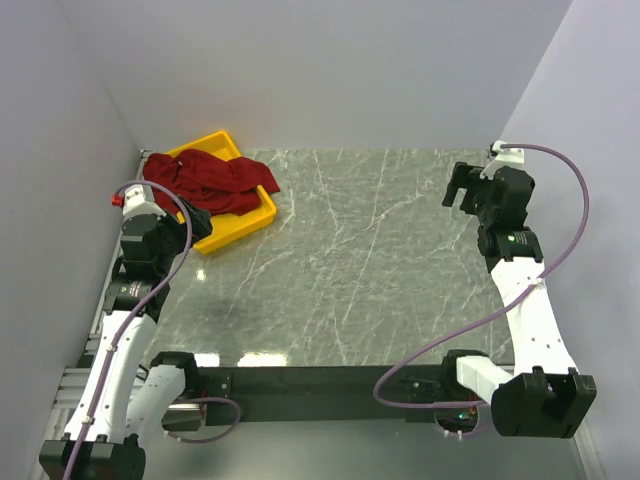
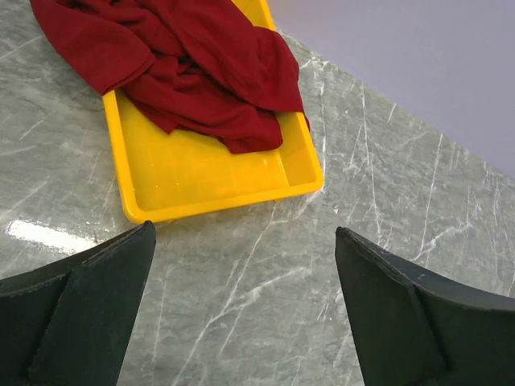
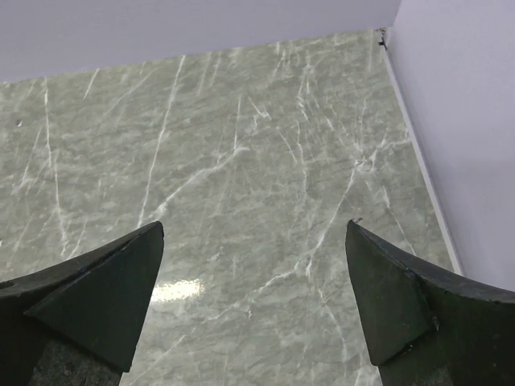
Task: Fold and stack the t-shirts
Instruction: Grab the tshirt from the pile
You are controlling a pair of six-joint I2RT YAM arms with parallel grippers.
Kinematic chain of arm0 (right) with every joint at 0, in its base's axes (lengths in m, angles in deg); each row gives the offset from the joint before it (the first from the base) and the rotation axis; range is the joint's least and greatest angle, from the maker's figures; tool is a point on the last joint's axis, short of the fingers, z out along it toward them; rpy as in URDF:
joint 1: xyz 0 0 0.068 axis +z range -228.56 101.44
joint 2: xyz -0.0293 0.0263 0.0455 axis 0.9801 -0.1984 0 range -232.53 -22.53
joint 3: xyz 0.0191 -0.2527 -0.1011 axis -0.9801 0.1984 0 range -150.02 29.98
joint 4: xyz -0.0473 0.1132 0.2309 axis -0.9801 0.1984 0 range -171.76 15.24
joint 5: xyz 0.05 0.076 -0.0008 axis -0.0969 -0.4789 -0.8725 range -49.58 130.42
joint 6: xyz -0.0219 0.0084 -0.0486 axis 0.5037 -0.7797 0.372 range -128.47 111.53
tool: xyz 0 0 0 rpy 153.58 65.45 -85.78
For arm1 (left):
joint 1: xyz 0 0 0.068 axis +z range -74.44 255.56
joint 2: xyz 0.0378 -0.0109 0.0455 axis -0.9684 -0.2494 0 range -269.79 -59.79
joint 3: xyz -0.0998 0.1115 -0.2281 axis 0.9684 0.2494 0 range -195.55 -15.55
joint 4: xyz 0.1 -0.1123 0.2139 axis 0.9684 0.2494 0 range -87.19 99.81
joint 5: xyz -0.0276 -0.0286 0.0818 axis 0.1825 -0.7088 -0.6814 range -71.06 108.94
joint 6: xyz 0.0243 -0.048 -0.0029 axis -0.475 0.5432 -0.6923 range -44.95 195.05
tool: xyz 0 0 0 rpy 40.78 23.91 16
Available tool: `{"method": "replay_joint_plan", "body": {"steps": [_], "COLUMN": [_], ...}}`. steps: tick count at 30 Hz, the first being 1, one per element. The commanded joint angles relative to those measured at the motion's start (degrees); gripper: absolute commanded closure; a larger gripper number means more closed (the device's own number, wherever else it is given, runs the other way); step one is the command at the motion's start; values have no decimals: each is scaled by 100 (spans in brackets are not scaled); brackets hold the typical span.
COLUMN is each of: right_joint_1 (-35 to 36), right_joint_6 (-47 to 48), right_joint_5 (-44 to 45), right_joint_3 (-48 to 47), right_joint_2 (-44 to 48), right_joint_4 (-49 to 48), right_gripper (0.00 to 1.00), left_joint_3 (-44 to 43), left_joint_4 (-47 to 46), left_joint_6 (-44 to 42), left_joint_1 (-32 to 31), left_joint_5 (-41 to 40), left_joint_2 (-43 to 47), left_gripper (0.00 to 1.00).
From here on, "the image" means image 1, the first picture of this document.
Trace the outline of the red t shirt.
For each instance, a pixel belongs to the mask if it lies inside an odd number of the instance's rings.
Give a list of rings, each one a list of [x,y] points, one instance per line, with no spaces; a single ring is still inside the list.
[[[244,156],[224,161],[197,149],[184,150],[174,157],[151,154],[143,178],[213,216],[242,216],[257,209],[261,205],[258,187],[269,195],[280,191],[267,165]]]

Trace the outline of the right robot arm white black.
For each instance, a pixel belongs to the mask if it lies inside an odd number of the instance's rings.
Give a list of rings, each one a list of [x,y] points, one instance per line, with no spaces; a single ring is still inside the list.
[[[503,166],[487,176],[479,166],[455,164],[442,203],[451,206],[463,190],[461,210],[478,219],[478,249],[508,309],[514,366],[507,372],[471,350],[449,351],[443,365],[454,388],[489,404],[500,435],[568,439],[597,387],[564,344],[542,277],[541,246],[525,225],[534,187],[520,169]]]

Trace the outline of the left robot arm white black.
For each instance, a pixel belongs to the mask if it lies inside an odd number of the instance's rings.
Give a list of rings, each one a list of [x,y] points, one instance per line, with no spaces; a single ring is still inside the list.
[[[208,212],[178,198],[177,219],[133,192],[122,209],[120,254],[102,304],[100,340],[81,398],[58,440],[43,443],[39,463],[51,479],[140,479],[145,448],[169,405],[198,388],[190,353],[162,353],[139,379],[142,356],[187,252],[212,232]]]

